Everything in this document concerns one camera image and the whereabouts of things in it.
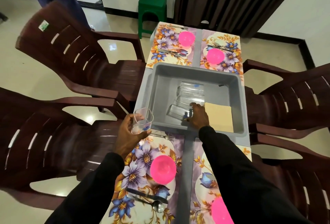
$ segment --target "clear plastic glass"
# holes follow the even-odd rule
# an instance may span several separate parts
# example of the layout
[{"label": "clear plastic glass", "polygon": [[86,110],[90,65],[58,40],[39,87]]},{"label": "clear plastic glass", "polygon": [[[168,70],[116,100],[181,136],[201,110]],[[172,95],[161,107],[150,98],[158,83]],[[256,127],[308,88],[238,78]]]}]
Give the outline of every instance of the clear plastic glass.
[{"label": "clear plastic glass", "polygon": [[177,96],[181,95],[182,92],[204,95],[204,85],[183,81],[178,87]]},{"label": "clear plastic glass", "polygon": [[187,105],[189,105],[190,103],[197,103],[204,106],[205,97],[204,95],[181,92],[181,94],[177,97],[177,101]]},{"label": "clear plastic glass", "polygon": [[173,101],[167,115],[178,120],[192,117],[192,107],[179,101]]},{"label": "clear plastic glass", "polygon": [[148,108],[137,109],[134,112],[132,133],[139,134],[143,131],[151,129],[152,121],[153,121],[153,114],[150,109]]}]

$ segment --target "gray plastic tub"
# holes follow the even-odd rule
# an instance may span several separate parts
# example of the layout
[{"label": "gray plastic tub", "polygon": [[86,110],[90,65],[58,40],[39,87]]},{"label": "gray plastic tub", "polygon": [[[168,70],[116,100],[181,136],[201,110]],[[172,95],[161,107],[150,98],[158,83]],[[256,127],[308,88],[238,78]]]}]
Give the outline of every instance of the gray plastic tub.
[{"label": "gray plastic tub", "polygon": [[247,135],[248,120],[245,97],[239,76],[227,72],[167,63],[157,63],[152,72],[151,94],[147,105],[154,115],[153,125],[188,129],[188,122],[167,115],[167,110],[176,99],[177,88],[182,81],[203,84],[205,102],[231,106],[234,133],[230,133],[230,135],[237,137]]}]

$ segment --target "floral placemat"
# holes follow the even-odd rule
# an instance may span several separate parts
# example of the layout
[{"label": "floral placemat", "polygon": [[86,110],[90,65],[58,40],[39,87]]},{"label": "floral placemat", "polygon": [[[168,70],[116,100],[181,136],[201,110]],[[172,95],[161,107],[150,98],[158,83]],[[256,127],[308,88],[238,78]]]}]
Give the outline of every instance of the floral placemat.
[{"label": "floral placemat", "polygon": [[[236,145],[252,161],[251,148]],[[196,138],[194,143],[194,164],[190,196],[190,223],[214,223],[211,216],[212,202],[221,197],[218,183],[207,175],[213,175],[210,163],[204,153],[202,142]]]},{"label": "floral placemat", "polygon": [[[225,53],[225,59],[218,64],[209,63],[207,60],[208,51],[220,46],[222,48],[221,51]],[[200,68],[235,73],[241,77],[242,86],[244,86],[240,37],[211,30],[203,30]]]},{"label": "floral placemat", "polygon": [[[175,136],[175,140],[168,141],[161,137],[149,136],[126,157],[125,168],[115,183],[109,215],[104,217],[102,223],[173,224],[175,222],[184,136],[168,134]],[[177,165],[175,179],[167,185],[157,184],[150,176],[151,162],[159,155],[169,155]],[[165,211],[157,213],[151,205],[130,198],[125,190],[126,187],[166,198],[168,204],[165,204]]]},{"label": "floral placemat", "polygon": [[[177,24],[170,24],[166,22],[159,22],[153,40],[153,45],[146,62],[147,68],[153,68],[156,63],[164,62],[183,66],[191,66],[194,56],[195,43],[191,47],[183,47],[179,44],[179,33],[181,31],[189,31],[196,36],[195,28],[181,29],[184,26]],[[175,51],[181,54],[179,57],[175,57],[172,54],[167,54],[157,49],[165,49],[169,51]]]}]

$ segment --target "black sleeve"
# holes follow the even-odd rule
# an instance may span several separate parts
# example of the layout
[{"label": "black sleeve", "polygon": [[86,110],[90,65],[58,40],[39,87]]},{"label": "black sleeve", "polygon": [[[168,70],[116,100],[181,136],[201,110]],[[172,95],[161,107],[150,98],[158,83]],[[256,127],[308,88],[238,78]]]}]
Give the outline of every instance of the black sleeve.
[{"label": "black sleeve", "polygon": [[108,153],[99,167],[68,194],[45,223],[99,224],[110,205],[116,178],[123,169],[122,157]]},{"label": "black sleeve", "polygon": [[203,127],[199,138],[234,223],[311,223],[228,136]]}]

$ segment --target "cardboard piece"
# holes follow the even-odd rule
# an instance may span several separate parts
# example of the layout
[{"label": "cardboard piece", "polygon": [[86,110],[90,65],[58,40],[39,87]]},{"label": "cardboard piece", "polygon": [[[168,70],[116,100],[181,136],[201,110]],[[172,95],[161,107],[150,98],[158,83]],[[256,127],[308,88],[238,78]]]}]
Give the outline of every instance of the cardboard piece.
[{"label": "cardboard piece", "polygon": [[230,106],[205,103],[205,111],[208,114],[210,126],[214,130],[234,132]]}]

